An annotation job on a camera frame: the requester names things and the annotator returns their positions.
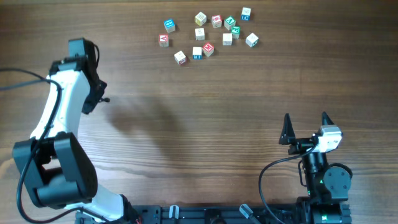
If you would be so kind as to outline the red A block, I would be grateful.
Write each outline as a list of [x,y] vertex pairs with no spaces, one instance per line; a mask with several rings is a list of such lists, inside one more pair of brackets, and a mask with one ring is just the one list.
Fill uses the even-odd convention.
[[160,34],[159,35],[159,45],[161,47],[169,46],[169,35],[168,34]]

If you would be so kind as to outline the plain block red side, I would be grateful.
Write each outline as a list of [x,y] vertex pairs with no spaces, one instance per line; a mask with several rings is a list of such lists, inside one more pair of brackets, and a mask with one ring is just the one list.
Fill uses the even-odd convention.
[[187,61],[187,57],[182,50],[174,54],[174,59],[179,65],[183,65]]

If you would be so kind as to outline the plain block green side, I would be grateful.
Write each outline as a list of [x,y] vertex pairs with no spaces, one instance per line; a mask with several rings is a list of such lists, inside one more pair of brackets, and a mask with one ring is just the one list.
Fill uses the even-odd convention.
[[253,48],[259,41],[259,38],[256,34],[251,33],[246,37],[246,44],[250,47]]

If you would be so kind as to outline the yellow 3 block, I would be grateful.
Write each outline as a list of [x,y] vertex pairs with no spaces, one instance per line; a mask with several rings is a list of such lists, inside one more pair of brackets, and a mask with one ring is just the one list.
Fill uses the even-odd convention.
[[229,46],[229,45],[232,45],[232,42],[233,42],[232,33],[224,33],[223,34],[223,45]]

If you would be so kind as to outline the green E block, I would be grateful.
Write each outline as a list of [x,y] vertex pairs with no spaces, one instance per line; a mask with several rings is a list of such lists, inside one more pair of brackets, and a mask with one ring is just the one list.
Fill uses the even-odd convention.
[[239,26],[232,26],[231,35],[233,39],[239,39],[241,28]]

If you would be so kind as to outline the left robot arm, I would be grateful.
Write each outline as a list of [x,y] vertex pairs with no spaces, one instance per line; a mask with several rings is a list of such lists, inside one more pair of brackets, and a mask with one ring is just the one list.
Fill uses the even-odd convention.
[[69,56],[54,61],[44,78],[50,91],[37,127],[12,150],[21,175],[18,211],[34,222],[22,207],[25,188],[36,207],[76,212],[78,223],[140,223],[140,215],[125,196],[98,184],[95,167],[77,140],[81,115],[105,101],[107,84],[97,73],[99,48],[80,38],[69,40],[68,50]]

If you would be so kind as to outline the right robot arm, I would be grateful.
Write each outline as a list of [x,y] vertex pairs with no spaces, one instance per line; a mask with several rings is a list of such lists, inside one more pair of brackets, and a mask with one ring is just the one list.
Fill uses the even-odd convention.
[[351,210],[345,202],[353,178],[352,170],[343,164],[327,161],[326,154],[337,149],[343,132],[326,113],[322,113],[322,125],[309,138],[297,138],[289,114],[279,139],[280,145],[288,145],[288,154],[298,155],[300,183],[307,188],[308,196],[297,199],[299,223],[351,223]]

